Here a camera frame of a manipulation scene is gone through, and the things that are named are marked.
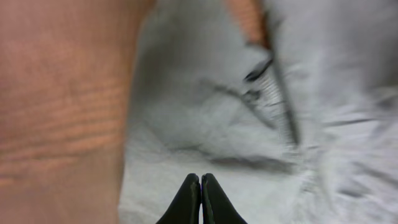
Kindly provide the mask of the grey shorts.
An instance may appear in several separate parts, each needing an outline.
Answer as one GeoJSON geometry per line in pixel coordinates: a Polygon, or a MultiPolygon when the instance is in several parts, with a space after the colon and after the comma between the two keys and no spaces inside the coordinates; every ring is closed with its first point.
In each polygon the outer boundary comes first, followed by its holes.
{"type": "Polygon", "coordinates": [[[139,37],[121,223],[189,173],[248,223],[397,222],[397,2],[264,1],[271,50],[221,1],[158,1],[139,37]]]}

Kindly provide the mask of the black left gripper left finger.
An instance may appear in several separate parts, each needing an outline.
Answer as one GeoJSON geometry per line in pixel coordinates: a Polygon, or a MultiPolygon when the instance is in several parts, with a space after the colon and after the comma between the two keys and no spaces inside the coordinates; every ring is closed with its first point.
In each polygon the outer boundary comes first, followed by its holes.
{"type": "Polygon", "coordinates": [[[156,224],[199,224],[201,185],[196,174],[188,174],[166,212],[156,224]]]}

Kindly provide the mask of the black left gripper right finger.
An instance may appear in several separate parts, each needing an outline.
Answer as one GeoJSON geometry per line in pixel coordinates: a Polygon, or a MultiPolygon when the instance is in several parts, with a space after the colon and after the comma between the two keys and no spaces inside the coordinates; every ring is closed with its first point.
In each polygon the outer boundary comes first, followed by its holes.
{"type": "Polygon", "coordinates": [[[247,224],[211,173],[201,178],[201,203],[204,224],[247,224]]]}

